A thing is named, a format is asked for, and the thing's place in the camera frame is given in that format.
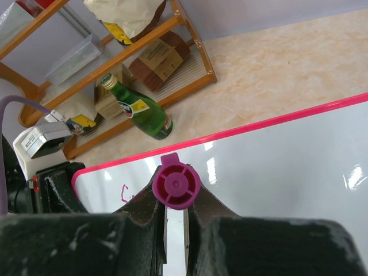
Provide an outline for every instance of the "beige tiled floor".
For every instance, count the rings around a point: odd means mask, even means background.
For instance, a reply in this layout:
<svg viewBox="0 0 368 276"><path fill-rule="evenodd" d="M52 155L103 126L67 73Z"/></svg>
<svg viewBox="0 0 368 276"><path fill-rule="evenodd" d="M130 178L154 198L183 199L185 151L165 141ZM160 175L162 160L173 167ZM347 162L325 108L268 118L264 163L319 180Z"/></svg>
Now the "beige tiled floor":
<svg viewBox="0 0 368 276"><path fill-rule="evenodd" d="M205 46L218 83L167 109L175 121L168 138L132 128L76 161L93 166L368 91L368 10Z"/></svg>

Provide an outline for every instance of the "orange wooden shelf frame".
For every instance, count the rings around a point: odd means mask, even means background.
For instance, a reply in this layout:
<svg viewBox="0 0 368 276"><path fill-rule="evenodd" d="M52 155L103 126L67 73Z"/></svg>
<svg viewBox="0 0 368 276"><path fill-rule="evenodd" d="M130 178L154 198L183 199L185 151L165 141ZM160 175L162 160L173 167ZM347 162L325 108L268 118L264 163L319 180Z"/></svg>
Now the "orange wooden shelf frame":
<svg viewBox="0 0 368 276"><path fill-rule="evenodd" d="M45 107L48 109L54 109L62 102L66 101L67 99L69 99L70 97L81 91L91 82L95 81L98 77L107 74L112 68L117 66L119 63L123 62L124 60L131 57L139 50L143 49L148 44L152 43L155 39L157 39L161 35L167 33L172 28L180 25L181 21L179 19L180 19L179 17L170 18L169 20L158 26L156 29L154 29L152 32L149 32L149 34L145 35L140 40L130 45L128 48L124 49L117 56L113 57L108 62L104 63L102 66L93 71L91 74L81 79L78 83L70 87L68 90L61 93L56 98L52 99L50 102L45 104ZM42 112L40 111L34 112L27 118L27 120L25 121L25 125L35 124L37 120L41 118L41 116Z"/></svg>
<svg viewBox="0 0 368 276"><path fill-rule="evenodd" d="M55 14L68 1L69 0L56 0L51 6L45 9L26 28L24 28L18 35L16 35L14 39L12 39L2 49L0 49L0 60L3 59L7 54L9 54L13 49L15 49L16 46L18 46L39 26L41 26L44 22L46 22L47 19L49 19L53 14ZM203 43L200 40L197 32L193 28L193 25L191 24L179 0L167 0L167 1L171 2L171 8L174 12L174 16L166 20L164 23L159 25L152 32L149 32L147 35L139 39L137 42L133 43L132 45L130 45L129 47L118 53L115 57L111 58L103 65L99 66L97 69L88 74L86 77L82 78L72 87L70 87L60 95L56 96L55 98L47 102L45 104L45 107L48 109L54 109L55 107L57 107L70 97L72 97L74 94L81 91L88 84L92 83L100 76L108 73L112 68L117 66L119 63L123 62L124 60L127 60L127 58L131 57L136 52L152 43L155 39L157 39L161 35L167 33L168 31L172 30L173 28L179 25L185 26L192 36L192 39L187 42L188 46L195 44L198 49L196 50L197 53L196 56L193 57L193 59L194 62L197 63L197 66L199 63L202 62L201 65L202 69L200 69L201 75L198 76L196 80L193 79L188 80L188 77L186 77L186 80L182 82L182 86L176 88L177 91L170 91L168 94L163 94L164 96L158 99L158 103L163 107L172 105L178 102L180 99L199 90L200 88L210 83L216 82L217 78L213 71L210 60L207 56L207 53L204 49ZM112 35L108 35L101 41L101 44L106 45L113 39L114 38ZM187 71L183 70L183 76L187 74ZM4 78L9 82L15 84L23 92L24 96L37 102L40 102L42 100L42 98L45 95L46 89L51 85L51 83L45 82L41 86L37 87L36 85L31 83L27 79L23 78L21 75L17 74L16 72L11 70L9 67L6 67L2 63L0 63L0 78ZM41 112L34 110L30 107L24 106L22 112L20 113L19 121L23 126L30 127L34 125L41 116L42 116ZM116 125L113 125L115 124L115 122L109 122L107 125L109 129L107 129L105 125L103 128L99 130L99 132L96 132L88 139L81 140L78 142L80 136L79 137L75 136L64 148L64 153L66 157L72 159L77 155L80 155L81 153L90 150L91 147L97 145L98 143L108 140L112 136L119 134L120 132L132 126L132 123L129 120L123 121L123 118L119 120L121 121L116 123Z"/></svg>
<svg viewBox="0 0 368 276"><path fill-rule="evenodd" d="M62 8L69 0L56 0L50 6L42 11L32 22L28 24L22 31L20 31L12 40L10 40L4 47L0 49L0 60L5 58L16 46L21 44L27 37L29 37L35 30L37 30L43 23L46 22L53 14Z"/></svg>

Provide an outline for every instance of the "bottle label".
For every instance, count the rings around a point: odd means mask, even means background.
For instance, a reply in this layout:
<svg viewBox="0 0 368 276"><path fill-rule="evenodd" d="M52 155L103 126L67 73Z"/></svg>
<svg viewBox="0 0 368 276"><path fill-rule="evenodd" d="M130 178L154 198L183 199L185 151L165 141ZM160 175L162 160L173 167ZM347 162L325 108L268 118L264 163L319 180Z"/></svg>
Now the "bottle label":
<svg viewBox="0 0 368 276"><path fill-rule="evenodd" d="M133 44L129 37L125 34L123 29L120 28L119 25L115 23L108 23L103 22L104 26L107 30L110 31L110 33L120 42L122 42L124 45L131 45Z"/></svg>
<svg viewBox="0 0 368 276"><path fill-rule="evenodd" d="M129 119L133 118L134 114L136 113L140 113L146 111L147 109L150 109L150 107L142 99L139 99L138 101L132 103L131 105L128 105L127 103L120 101L119 104L124 109L126 116Z"/></svg>
<svg viewBox="0 0 368 276"><path fill-rule="evenodd" d="M173 122L171 121L170 117L169 117L169 116L167 116L167 117L166 117L165 124L164 124L164 126L163 126L164 130L165 130L165 131L167 131L167 130L170 128L170 126L171 126L171 124L172 124L172 123L173 123Z"/></svg>
<svg viewBox="0 0 368 276"><path fill-rule="evenodd" d="M157 39L146 47L138 59L147 65L162 81L166 81L183 63L183 59L177 50L161 39Z"/></svg>

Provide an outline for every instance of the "cardboard box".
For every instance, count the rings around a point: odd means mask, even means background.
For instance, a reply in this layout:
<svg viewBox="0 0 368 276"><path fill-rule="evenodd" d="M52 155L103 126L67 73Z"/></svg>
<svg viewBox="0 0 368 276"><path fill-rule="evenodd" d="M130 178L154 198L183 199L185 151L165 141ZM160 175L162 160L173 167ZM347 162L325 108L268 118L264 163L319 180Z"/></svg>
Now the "cardboard box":
<svg viewBox="0 0 368 276"><path fill-rule="evenodd" d="M149 45L129 66L135 78L151 91L157 91L190 55L185 41L167 32Z"/></svg>

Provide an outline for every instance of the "purple marker cap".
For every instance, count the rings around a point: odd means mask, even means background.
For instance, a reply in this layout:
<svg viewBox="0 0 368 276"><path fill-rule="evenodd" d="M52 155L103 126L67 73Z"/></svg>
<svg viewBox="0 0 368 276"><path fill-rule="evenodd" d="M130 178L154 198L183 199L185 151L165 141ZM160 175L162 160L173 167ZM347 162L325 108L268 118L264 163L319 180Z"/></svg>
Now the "purple marker cap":
<svg viewBox="0 0 368 276"><path fill-rule="evenodd" d="M155 197L175 210L188 208L200 191L200 176L194 168L181 163L176 153L161 156L161 163L152 185Z"/></svg>

